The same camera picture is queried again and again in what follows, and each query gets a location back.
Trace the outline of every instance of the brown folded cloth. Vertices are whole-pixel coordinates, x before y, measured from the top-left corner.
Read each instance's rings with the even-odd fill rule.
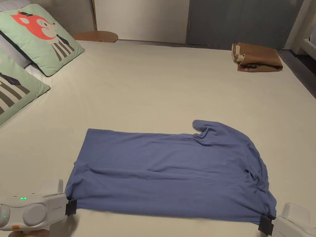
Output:
[[[232,57],[242,72],[278,72],[283,69],[275,49],[246,43],[233,44]]]

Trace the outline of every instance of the circular sensor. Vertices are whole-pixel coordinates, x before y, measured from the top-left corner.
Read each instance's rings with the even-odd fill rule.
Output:
[[[7,205],[0,206],[0,228],[9,222],[10,212],[10,208]]]
[[[23,213],[23,221],[27,226],[36,226],[42,223],[46,217],[46,207],[35,203],[29,205]]]

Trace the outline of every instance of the wooden table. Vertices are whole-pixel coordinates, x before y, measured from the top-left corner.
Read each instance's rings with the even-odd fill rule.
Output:
[[[73,35],[75,40],[115,43],[118,35],[109,31],[89,31]]]

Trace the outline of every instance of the cartoon fox print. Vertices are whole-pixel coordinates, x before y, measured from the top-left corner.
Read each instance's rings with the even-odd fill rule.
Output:
[[[0,72],[0,115],[30,93],[20,82]]]
[[[20,25],[25,26],[33,35],[51,44],[59,61],[75,51],[67,40],[55,32],[57,29],[55,23],[51,24],[43,17],[20,11],[17,15],[11,15],[11,17]]]

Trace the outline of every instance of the bed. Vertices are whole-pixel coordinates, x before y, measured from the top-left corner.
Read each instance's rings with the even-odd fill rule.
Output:
[[[306,207],[316,226],[316,100],[284,64],[243,73],[230,51],[79,41],[85,52],[51,77],[51,90],[0,127],[0,196],[64,186],[88,128],[195,133],[192,121],[219,121],[248,135],[267,165],[280,214]],[[252,223],[78,210],[52,236],[259,236]]]

